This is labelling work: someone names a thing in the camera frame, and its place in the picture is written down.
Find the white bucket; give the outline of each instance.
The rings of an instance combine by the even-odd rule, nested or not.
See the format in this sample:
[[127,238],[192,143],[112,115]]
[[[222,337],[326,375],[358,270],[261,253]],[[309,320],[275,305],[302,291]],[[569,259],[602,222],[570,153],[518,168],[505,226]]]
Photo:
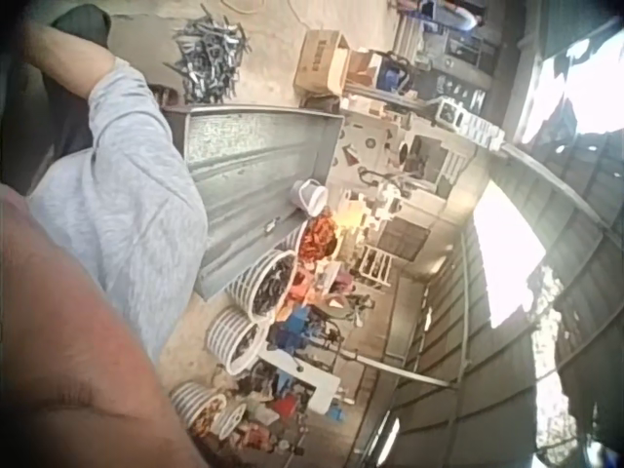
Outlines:
[[[264,277],[273,266],[282,258],[292,257],[292,272],[288,280],[287,286],[282,295],[278,298],[275,306],[267,312],[266,315],[254,313],[254,300],[257,291],[264,281]],[[232,299],[247,313],[252,322],[273,322],[275,320],[275,311],[286,297],[291,285],[293,284],[294,273],[296,271],[296,253],[294,251],[278,251],[272,249],[263,258],[258,260],[253,266],[241,273],[232,283],[227,285],[225,290],[230,294]]]
[[195,422],[195,419],[197,419],[197,416],[203,409],[214,404],[216,410],[213,414],[214,421],[211,425],[212,427],[227,406],[225,395],[196,382],[182,383],[172,391],[170,398],[175,412],[177,412],[187,429],[193,425],[193,422]]
[[303,240],[303,234],[308,227],[308,221],[303,222],[300,227],[296,228],[286,239],[278,244],[277,249],[280,251],[294,251],[299,255],[299,248],[301,247],[301,241]]
[[[229,374],[236,375],[255,360],[266,341],[270,326],[267,321],[263,323],[250,321],[238,307],[227,307],[208,328],[206,348],[218,357]],[[235,357],[236,348],[253,328],[257,330],[252,344],[241,356]]]
[[247,404],[245,402],[231,400],[214,422],[211,432],[215,434],[220,441],[227,439],[230,437],[230,434],[234,432],[236,426],[243,420],[246,410]]
[[312,217],[321,214],[329,198],[328,188],[313,178],[298,180],[291,188],[291,201]]

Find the white plastic basket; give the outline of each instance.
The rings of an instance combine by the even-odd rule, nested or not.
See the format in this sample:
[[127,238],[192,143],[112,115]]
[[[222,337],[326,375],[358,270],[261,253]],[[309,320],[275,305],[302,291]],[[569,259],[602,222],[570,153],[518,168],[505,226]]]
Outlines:
[[[288,284],[279,297],[275,306],[267,312],[266,315],[258,315],[254,313],[254,299],[258,288],[264,281],[264,278],[273,266],[282,258],[292,257],[292,271],[288,280]],[[275,320],[275,312],[286,297],[291,285],[293,284],[294,273],[296,271],[296,253],[294,251],[278,251],[272,249],[263,258],[258,260],[253,266],[240,274],[225,289],[234,301],[247,313],[252,322],[261,323],[265,321],[273,322]]]
[[[208,328],[206,348],[218,357],[228,373],[236,375],[246,369],[257,357],[266,341],[270,326],[271,324],[267,321],[262,323],[250,321],[249,317],[238,307],[228,307],[214,319]],[[236,348],[254,327],[257,327],[257,331],[251,346],[241,356],[234,359]]]
[[196,382],[184,382],[178,385],[170,397],[177,415],[187,429],[193,425],[204,408],[215,404],[218,410],[214,413],[212,427],[227,406],[227,398],[224,394]]
[[303,234],[305,234],[305,229],[307,227],[308,221],[304,221],[301,226],[296,228],[291,234],[286,237],[286,239],[278,244],[277,249],[279,249],[280,251],[294,251],[297,255],[299,255],[299,248],[301,247]]
[[214,422],[211,432],[213,432],[220,441],[227,439],[230,437],[230,434],[234,432],[236,426],[243,420],[246,410],[247,404],[245,402],[230,400],[227,407],[225,407],[221,415]]

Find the floor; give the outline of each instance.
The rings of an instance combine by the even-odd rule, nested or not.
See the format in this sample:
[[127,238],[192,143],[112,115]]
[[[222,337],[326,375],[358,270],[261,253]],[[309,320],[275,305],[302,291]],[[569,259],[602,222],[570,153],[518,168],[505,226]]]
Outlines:
[[[253,51],[245,56],[240,70],[241,82],[237,86],[235,102],[298,106],[299,97],[293,90],[293,76],[300,46],[308,28],[340,29],[352,49],[361,47],[378,50],[392,48],[398,16],[389,12],[383,0],[230,0],[240,10],[257,10],[251,15],[240,15],[217,0],[204,4],[214,15],[226,14],[230,22],[240,22],[251,38]],[[74,5],[84,2],[47,2],[35,9],[39,20],[51,20]],[[92,3],[105,9],[113,17],[109,41],[110,49],[126,59],[151,83],[172,86],[181,90],[179,77],[163,62],[176,61],[177,47],[171,40],[176,28],[187,19],[203,15],[200,2],[190,0],[96,0]],[[32,70],[25,86],[33,87],[40,78]],[[41,140],[31,150],[45,151],[49,143]],[[210,384],[217,364],[205,350],[204,337],[210,322],[229,304],[225,294],[209,302],[194,295],[188,308],[171,336],[158,364],[158,372],[166,389],[181,381],[193,379]],[[352,333],[350,346],[381,355],[389,322],[389,310],[375,316],[374,320]],[[361,387],[363,368],[355,363],[340,363],[339,373],[343,386],[351,397]],[[318,443],[332,443],[334,434],[339,438],[332,450],[335,461],[326,466],[339,466],[346,461],[366,403],[366,392],[357,395],[356,407],[347,410],[347,421],[340,428],[330,429]],[[323,427],[323,420],[314,426]],[[292,466],[316,466],[314,457],[303,457]]]

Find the person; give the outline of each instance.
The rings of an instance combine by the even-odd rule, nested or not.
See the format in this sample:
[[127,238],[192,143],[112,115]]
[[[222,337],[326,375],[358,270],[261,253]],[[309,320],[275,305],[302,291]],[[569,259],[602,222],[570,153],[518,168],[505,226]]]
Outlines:
[[55,26],[27,23],[23,48],[58,159],[27,199],[0,185],[3,460],[206,467],[153,367],[205,251],[202,199],[143,76],[89,37],[108,16]]
[[473,15],[463,7],[445,0],[417,3],[411,0],[397,0],[397,11],[412,17],[428,17],[442,26],[463,32],[470,32],[485,24],[482,16]]

